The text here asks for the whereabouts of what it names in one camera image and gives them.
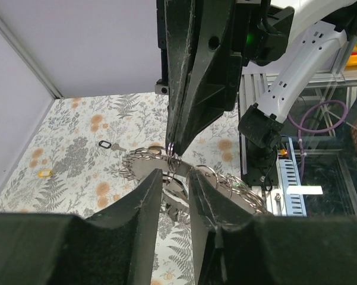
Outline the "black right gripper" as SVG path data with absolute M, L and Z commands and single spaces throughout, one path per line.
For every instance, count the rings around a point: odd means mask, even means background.
M 194 138 L 233 108 L 244 67 L 286 51 L 294 7 L 272 1 L 157 1 L 162 74 L 169 96 L 166 143 L 186 152 Z

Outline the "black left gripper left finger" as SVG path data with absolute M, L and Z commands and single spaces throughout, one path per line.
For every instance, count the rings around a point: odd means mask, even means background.
M 0 213 L 0 284 L 149 284 L 162 177 L 85 219 Z

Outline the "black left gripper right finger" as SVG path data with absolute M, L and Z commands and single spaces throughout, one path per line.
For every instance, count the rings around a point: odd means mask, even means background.
M 190 182 L 196 284 L 357 284 L 357 216 L 253 215 Z

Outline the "large metal keyring with keys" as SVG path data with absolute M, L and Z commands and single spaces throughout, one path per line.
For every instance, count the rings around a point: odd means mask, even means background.
M 192 165 L 171 157 L 158 145 L 131 150 L 122 158 L 120 175 L 128 180 L 142 182 L 155 169 L 162 171 L 163 211 L 171 217 L 189 213 L 190 180 L 199 174 L 211 189 L 254 215 L 270 215 L 263 198 L 241 178 L 230 173 L 221 174 L 204 164 Z

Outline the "yellow key tag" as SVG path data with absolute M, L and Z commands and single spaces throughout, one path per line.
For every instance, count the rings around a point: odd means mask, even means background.
M 43 169 L 37 175 L 40 178 L 48 178 L 48 177 L 51 177 L 52 174 L 53 174 L 52 169 Z

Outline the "black tag with key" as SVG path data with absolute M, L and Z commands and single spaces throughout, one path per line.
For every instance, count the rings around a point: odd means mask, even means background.
M 99 147 L 104 149 L 111 149 L 112 151 L 126 151 L 126 148 L 121 147 L 118 143 L 111 143 L 109 141 L 101 140 L 98 143 Z

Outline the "aluminium front rail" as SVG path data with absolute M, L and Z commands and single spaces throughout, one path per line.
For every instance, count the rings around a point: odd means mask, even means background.
M 268 89 L 264 74 L 243 75 L 239 89 L 239 125 L 242 177 L 266 210 L 275 216 L 305 217 L 301 194 L 290 194 L 299 186 L 299 171 L 291 138 L 280 136 L 281 127 L 257 110 L 255 101 Z

